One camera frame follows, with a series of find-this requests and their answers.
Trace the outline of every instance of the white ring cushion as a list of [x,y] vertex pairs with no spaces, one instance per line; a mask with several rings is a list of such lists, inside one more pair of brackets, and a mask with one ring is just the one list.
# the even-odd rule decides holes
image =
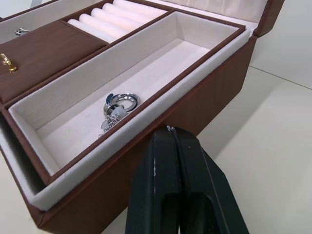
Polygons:
[[113,4],[104,4],[102,10],[93,9],[91,15],[82,14],[79,17],[79,22],[71,19],[68,23],[112,43],[165,12],[134,2],[114,0]]

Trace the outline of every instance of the brown leather jewelry box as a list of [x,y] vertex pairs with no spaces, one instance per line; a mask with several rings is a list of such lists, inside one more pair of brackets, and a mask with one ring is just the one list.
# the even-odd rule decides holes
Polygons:
[[[103,231],[127,207],[152,132],[198,135],[239,93],[283,0],[213,2],[57,0],[0,21],[0,53],[18,69],[0,66],[1,151],[39,228]],[[138,13],[133,3],[157,14],[129,13],[140,25],[119,37],[71,23],[94,8]],[[122,92],[140,105],[98,139],[107,95]]]

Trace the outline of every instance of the key ring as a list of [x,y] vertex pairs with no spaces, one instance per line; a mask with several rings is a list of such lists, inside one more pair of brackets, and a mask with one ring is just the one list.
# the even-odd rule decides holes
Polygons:
[[[124,108],[123,105],[119,105],[120,101],[130,101],[132,102],[131,106],[128,108]],[[103,107],[103,112],[105,115],[105,120],[101,125],[101,129],[103,130],[102,134],[98,135],[100,138],[103,134],[108,132],[111,128],[113,128],[119,121],[121,121],[128,112],[133,111],[140,102],[140,98],[138,95],[133,93],[122,93],[122,94],[110,94],[106,98],[106,103]]]
[[121,93],[117,95],[110,94],[107,97],[106,103],[103,107],[104,115],[109,116],[114,111],[114,109],[116,109],[118,106],[122,106],[122,105],[118,105],[118,102],[123,101],[123,100],[132,102],[131,106],[129,106],[128,108],[125,108],[125,111],[127,113],[130,111],[133,111],[140,102],[139,96],[133,93]]

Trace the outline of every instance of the brown faux leather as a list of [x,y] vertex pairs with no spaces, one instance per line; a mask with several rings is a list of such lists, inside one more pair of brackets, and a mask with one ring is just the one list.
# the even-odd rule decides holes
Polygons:
[[282,9],[284,0],[268,0],[258,27],[253,32],[256,37],[261,37],[271,31]]
[[29,204],[14,172],[10,169],[37,226],[56,234],[101,233],[127,207],[131,178],[142,159],[152,132],[160,126],[170,124],[197,136],[241,90],[255,42],[256,37],[251,37],[247,44],[49,211],[42,212]]
[[6,103],[105,46],[105,43],[55,21],[0,45],[18,71],[0,66],[0,101]]

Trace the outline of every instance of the removable tray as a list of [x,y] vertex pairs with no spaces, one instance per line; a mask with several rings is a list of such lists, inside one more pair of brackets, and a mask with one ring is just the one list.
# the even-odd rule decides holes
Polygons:
[[[173,12],[9,108],[14,121],[8,122],[44,183],[92,154],[245,31],[245,26],[216,21]],[[122,92],[139,95],[140,106],[98,139],[107,95]]]

